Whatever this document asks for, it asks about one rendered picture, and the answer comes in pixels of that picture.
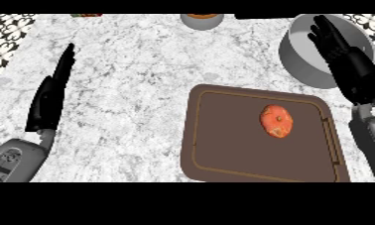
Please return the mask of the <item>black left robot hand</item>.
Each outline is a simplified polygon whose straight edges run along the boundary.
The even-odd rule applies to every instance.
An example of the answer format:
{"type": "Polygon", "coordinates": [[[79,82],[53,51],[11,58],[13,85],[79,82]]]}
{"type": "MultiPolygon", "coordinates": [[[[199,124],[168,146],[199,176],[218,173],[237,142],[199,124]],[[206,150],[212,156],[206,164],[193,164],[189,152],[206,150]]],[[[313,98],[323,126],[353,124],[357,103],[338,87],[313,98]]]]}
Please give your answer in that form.
{"type": "Polygon", "coordinates": [[[44,129],[57,129],[65,100],[65,88],[75,64],[75,45],[69,44],[59,59],[54,73],[47,75],[29,106],[26,119],[26,132],[37,132],[44,129]]]}

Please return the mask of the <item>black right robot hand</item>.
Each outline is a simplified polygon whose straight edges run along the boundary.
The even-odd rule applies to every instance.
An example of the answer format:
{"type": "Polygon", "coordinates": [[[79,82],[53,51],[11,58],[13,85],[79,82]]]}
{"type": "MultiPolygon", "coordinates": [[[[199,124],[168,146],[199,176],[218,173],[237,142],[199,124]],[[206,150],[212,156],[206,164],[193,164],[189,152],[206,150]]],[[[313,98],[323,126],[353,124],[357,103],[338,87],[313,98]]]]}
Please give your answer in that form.
{"type": "Polygon", "coordinates": [[[375,104],[375,63],[353,47],[323,15],[313,17],[307,37],[327,63],[339,91],[354,104],[375,104]]]}

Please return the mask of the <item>grey pot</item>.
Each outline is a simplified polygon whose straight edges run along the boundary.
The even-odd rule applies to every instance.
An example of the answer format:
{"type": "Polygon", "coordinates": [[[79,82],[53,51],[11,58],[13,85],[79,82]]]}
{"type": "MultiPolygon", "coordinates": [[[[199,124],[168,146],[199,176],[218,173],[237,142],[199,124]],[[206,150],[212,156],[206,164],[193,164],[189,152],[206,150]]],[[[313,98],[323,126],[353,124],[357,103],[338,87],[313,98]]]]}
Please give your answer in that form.
{"type": "MultiPolygon", "coordinates": [[[[291,76],[307,86],[329,89],[336,86],[327,63],[320,56],[307,34],[314,14],[299,14],[291,21],[289,28],[280,40],[280,63],[291,76]]],[[[338,14],[324,14],[336,27],[345,41],[375,62],[375,44],[364,31],[338,14]]]]}

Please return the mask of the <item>orange squash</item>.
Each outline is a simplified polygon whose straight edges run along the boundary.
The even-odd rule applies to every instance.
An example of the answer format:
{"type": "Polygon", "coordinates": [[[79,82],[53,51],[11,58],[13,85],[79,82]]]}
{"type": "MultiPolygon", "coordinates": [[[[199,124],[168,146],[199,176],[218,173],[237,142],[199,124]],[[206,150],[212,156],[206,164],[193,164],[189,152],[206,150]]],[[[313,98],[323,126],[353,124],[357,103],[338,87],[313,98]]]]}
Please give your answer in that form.
{"type": "Polygon", "coordinates": [[[259,121],[271,137],[282,139],[288,136],[292,130],[292,118],[282,106],[267,105],[259,115],[259,121]]]}

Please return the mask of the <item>brown tray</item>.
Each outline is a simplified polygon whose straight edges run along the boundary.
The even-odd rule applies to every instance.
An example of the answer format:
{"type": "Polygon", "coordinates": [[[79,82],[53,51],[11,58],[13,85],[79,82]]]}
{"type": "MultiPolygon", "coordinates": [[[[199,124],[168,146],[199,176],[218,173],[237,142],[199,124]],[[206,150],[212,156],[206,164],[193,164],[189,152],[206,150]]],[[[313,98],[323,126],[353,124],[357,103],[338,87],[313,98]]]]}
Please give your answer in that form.
{"type": "Polygon", "coordinates": [[[350,180],[330,111],[311,95],[196,85],[189,94],[180,166],[202,181],[350,180]],[[292,129],[267,134],[261,112],[285,108],[292,129]]]}

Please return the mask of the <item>grey cup with orange top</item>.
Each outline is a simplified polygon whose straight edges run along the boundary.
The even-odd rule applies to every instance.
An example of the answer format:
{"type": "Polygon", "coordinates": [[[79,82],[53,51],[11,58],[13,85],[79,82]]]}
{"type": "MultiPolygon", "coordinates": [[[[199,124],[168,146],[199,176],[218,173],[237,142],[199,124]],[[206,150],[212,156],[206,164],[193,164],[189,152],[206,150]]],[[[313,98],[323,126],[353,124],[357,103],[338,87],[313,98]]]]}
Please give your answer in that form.
{"type": "Polygon", "coordinates": [[[211,18],[199,19],[190,17],[187,14],[180,15],[183,24],[193,30],[206,31],[214,29],[223,22],[224,15],[218,14],[211,18]]]}

